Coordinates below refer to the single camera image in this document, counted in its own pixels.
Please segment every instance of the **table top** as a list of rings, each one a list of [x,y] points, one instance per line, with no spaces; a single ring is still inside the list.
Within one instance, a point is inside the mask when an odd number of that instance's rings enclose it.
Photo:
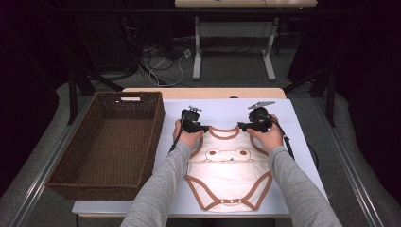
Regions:
[[[297,164],[325,196],[323,184],[314,166],[298,119],[283,90],[276,88],[128,88],[124,90],[124,92],[141,91],[161,91],[165,103],[166,116],[161,138],[166,139],[161,139],[159,142],[154,170],[166,158],[168,153],[166,148],[171,146],[170,137],[174,130],[174,121],[180,117],[181,110],[188,108],[188,105],[203,109],[200,113],[200,122],[224,129],[231,127],[233,122],[247,121],[249,106],[258,101],[274,100],[276,103],[268,106],[267,109],[279,117],[283,129],[291,139]],[[124,217],[131,205],[132,201],[76,201],[73,213],[92,218]],[[275,181],[272,182],[258,211],[220,214],[201,210],[187,182],[183,179],[179,183],[169,216],[171,218],[280,218],[288,217],[289,212]]]
[[[316,0],[176,0],[178,8],[303,8],[316,7]]]
[[[281,88],[126,88],[123,92],[157,92],[163,94],[163,98],[254,98],[271,97],[286,98]]]

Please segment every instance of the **gray carpet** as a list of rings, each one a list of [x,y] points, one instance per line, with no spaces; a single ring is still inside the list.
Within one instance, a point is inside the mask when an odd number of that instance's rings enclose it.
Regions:
[[[184,79],[183,84],[178,85],[178,87],[283,88],[288,85],[286,75],[299,39],[283,38],[280,55],[272,54],[271,60],[277,77],[275,82],[267,80],[263,62],[260,54],[258,54],[262,49],[262,43],[254,44],[251,51],[246,53],[216,53],[216,51],[231,52],[233,49],[237,49],[232,44],[215,48],[214,44],[218,45],[218,42],[220,45],[227,43],[224,40],[216,40],[213,44],[209,44],[203,52],[199,81],[192,79],[193,58],[183,58],[181,66],[184,71]],[[243,44],[243,42],[242,39],[238,41],[239,44]],[[181,76],[177,61],[168,70],[155,72],[163,76],[165,81],[177,80]],[[116,83],[124,87],[154,87],[149,82],[148,76],[142,75],[139,71],[131,77],[118,80]],[[101,83],[94,81],[93,84],[98,91],[110,91],[110,88]],[[310,84],[306,84],[296,89],[288,94],[288,98],[298,115],[306,141],[318,154],[319,174],[325,189],[332,195],[329,200],[343,226],[369,226],[354,188],[350,185],[341,166],[338,145],[332,138],[331,129],[327,128],[325,119],[321,117],[320,99],[309,97],[307,94],[309,87]],[[60,96],[60,104],[52,123],[37,147],[32,151],[31,156],[9,190],[0,199],[0,226],[18,223],[18,219],[15,217],[16,214],[20,214],[18,211],[25,202],[26,192],[35,183],[38,176],[43,174],[41,171],[55,149],[65,142],[63,141],[64,133],[71,130],[71,126],[67,126],[69,117],[67,84],[62,85],[57,92]],[[383,226],[398,226],[401,223],[400,207],[381,187],[375,174],[360,154],[347,111],[347,102],[341,96],[336,96],[335,120],[337,125],[335,131],[339,134],[361,180],[365,183]],[[76,217],[71,212],[72,206],[71,201],[66,201],[52,190],[44,188],[39,199],[29,206],[32,209],[26,211],[26,219],[21,221],[25,226],[74,226]],[[80,218],[79,223],[80,226],[119,226],[121,218]],[[286,218],[278,219],[277,226],[291,226],[291,222]]]

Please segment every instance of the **white desk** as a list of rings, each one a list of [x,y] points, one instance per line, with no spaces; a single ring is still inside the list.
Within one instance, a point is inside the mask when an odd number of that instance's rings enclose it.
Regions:
[[[316,0],[176,0],[177,8],[311,8]],[[266,50],[262,50],[269,81],[276,76],[270,60],[270,52],[276,35],[278,18],[267,22],[202,22],[195,18],[196,53],[193,79],[201,78],[201,37],[268,37]]]
[[[156,89],[126,89],[124,91],[155,91]],[[231,128],[237,121],[248,122],[248,107],[257,101],[274,100],[275,104],[267,107],[269,112],[276,114],[283,129],[290,139],[295,160],[300,168],[318,186],[324,196],[325,192],[319,174],[314,166],[297,116],[289,100],[281,89],[270,88],[200,88],[200,89],[157,89],[164,95],[166,109],[165,122],[159,146],[156,151],[154,169],[157,169],[167,156],[171,147],[171,133],[174,122],[181,116],[181,110],[189,105],[203,109],[200,122],[219,128]],[[73,213],[82,217],[124,217],[129,211],[132,201],[76,201]],[[280,189],[275,181],[263,200],[260,209],[252,212],[212,213],[199,208],[196,199],[187,182],[183,179],[178,187],[176,197],[171,206],[171,218],[280,218],[288,217],[288,209]]]

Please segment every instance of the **gray floor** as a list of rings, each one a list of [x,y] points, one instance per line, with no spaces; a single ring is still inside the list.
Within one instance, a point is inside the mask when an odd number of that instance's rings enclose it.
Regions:
[[[192,79],[193,56],[183,58],[181,66],[184,72],[182,84],[177,87],[280,87],[288,85],[286,78],[292,62],[299,37],[282,38],[280,55],[272,54],[271,60],[277,80],[270,82],[264,70],[260,50],[264,44],[250,39],[215,39],[207,40],[203,51],[200,80]],[[253,47],[246,53],[240,53]],[[186,49],[178,46],[179,53]],[[161,59],[152,60],[156,65]],[[168,70],[154,72],[171,82],[181,77],[178,59]],[[117,80],[124,87],[154,87],[148,76],[140,71],[133,76]],[[98,91],[110,89],[95,82]],[[337,127],[332,129],[322,116],[324,98],[311,98],[307,91],[310,84],[303,85],[288,94],[298,115],[305,139],[313,147],[319,157],[319,174],[325,189],[331,194],[330,202],[343,226],[399,226],[401,211],[397,202],[381,187],[375,174],[364,161],[355,140],[354,130],[347,110],[347,102],[336,96],[335,121]],[[65,136],[73,129],[67,126],[69,117],[68,87],[62,85],[58,89],[60,104],[55,117],[37,147],[32,151],[20,174],[9,190],[0,199],[0,226],[74,226],[75,216],[71,209],[72,201],[66,201],[53,191],[33,186],[48,174],[44,167],[53,157],[55,150],[62,147]],[[363,189],[371,200],[378,218],[371,217],[363,208],[366,198],[360,198],[358,190],[352,184],[353,178],[346,174],[343,158],[339,149],[345,149]],[[40,197],[26,204],[30,190],[38,192]],[[81,218],[80,226],[119,226],[120,218]],[[277,226],[291,226],[290,219],[277,220]]]

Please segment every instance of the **wicker basket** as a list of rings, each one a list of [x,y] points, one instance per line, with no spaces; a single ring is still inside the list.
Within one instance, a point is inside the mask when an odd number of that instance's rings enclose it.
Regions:
[[[96,93],[46,186],[67,200],[133,200],[152,174],[164,119],[161,93]]]

